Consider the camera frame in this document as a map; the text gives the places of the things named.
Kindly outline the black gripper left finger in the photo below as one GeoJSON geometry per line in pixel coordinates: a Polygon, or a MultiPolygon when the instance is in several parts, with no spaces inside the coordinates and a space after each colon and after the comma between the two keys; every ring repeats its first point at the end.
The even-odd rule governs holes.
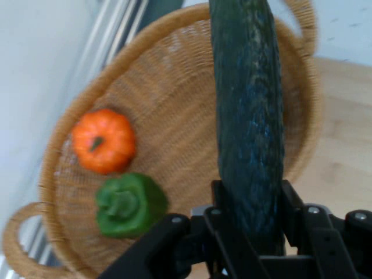
{"type": "Polygon", "coordinates": [[[212,193],[213,205],[202,215],[166,215],[98,277],[187,278],[192,265],[204,262],[211,278],[269,278],[248,239],[228,218],[221,181],[212,182],[212,193]]]}

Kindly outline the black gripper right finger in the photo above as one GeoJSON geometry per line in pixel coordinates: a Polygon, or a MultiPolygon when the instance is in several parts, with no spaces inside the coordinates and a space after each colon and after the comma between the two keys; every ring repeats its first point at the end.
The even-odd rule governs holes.
{"type": "Polygon", "coordinates": [[[341,219],[329,208],[304,203],[282,182],[282,227],[291,246],[316,265],[317,278],[371,278],[371,212],[354,210],[341,219]]]}

